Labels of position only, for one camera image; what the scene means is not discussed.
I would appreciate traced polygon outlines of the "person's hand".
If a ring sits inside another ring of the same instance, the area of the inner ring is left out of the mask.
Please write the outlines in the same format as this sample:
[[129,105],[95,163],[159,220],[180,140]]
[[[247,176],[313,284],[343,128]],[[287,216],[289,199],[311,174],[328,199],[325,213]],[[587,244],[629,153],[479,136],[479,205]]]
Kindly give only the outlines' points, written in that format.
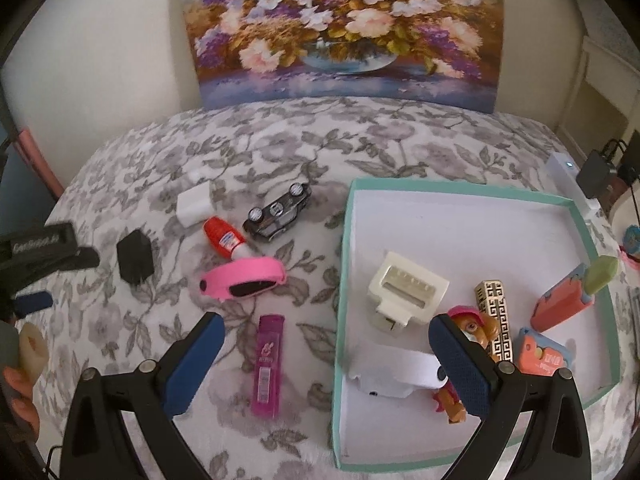
[[20,419],[29,424],[34,440],[37,441],[40,434],[40,417],[32,402],[34,385],[29,376],[21,368],[6,366],[2,372],[6,383],[17,392],[17,397],[11,400],[13,411]]

